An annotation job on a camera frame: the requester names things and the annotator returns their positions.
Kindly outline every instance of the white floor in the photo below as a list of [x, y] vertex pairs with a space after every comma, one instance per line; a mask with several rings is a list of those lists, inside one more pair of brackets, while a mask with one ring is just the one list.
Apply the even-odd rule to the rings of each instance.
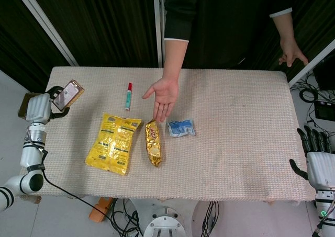
[[[6, 79], [0, 72], [0, 184], [19, 170], [22, 139], [26, 123], [17, 118], [25, 90]], [[303, 103], [297, 93], [293, 98], [300, 126], [306, 121], [308, 104]], [[328, 129], [335, 128], [335, 123], [318, 121]], [[85, 197], [93, 204], [96, 197]], [[264, 202], [230, 202], [220, 203], [220, 217], [211, 236], [213, 237], [256, 237], [256, 236], [311, 236], [312, 229], [318, 223], [316, 209], [310, 202], [293, 205], [290, 202], [276, 202], [269, 205]], [[207, 204], [201, 202], [194, 218], [194, 237], [200, 236], [199, 230]], [[18, 199], [11, 208], [0, 213], [0, 237], [45, 237], [45, 236], [118, 236], [109, 223], [100, 224], [89, 221], [91, 208], [75, 199], [45, 196], [39, 205]]]

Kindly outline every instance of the curtain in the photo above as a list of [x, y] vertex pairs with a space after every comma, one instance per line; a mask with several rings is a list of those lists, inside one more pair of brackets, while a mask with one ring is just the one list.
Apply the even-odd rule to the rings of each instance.
[[153, 0], [37, 2], [80, 66], [158, 66]]
[[[292, 16], [296, 41], [311, 61], [335, 39], [335, 0], [294, 0]], [[291, 68], [278, 65], [281, 55], [279, 34], [269, 20], [241, 67], [284, 71], [291, 80], [304, 65], [298, 60]]]
[[0, 70], [31, 92], [44, 92], [65, 58], [21, 0], [0, 0]]

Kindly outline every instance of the marker pen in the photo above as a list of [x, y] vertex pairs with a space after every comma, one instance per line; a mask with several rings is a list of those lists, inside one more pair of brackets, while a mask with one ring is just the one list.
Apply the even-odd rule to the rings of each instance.
[[129, 83], [127, 90], [126, 110], [130, 110], [131, 91], [132, 91], [132, 83]]

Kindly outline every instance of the person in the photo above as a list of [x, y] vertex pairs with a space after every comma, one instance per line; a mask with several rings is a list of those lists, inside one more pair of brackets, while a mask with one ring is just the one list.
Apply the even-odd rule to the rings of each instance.
[[178, 96], [182, 66], [234, 69], [262, 30], [273, 19], [283, 55], [279, 64], [292, 66], [307, 58], [296, 43], [291, 0], [165, 0], [165, 64], [162, 77], [142, 98], [155, 94], [153, 118], [163, 122]]

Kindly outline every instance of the black sleeve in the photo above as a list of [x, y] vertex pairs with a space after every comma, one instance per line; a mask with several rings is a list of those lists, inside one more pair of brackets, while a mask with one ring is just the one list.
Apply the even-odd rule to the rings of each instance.
[[293, 0], [271, 0], [269, 15], [292, 8]]
[[165, 37], [189, 40], [196, 0], [165, 0]]

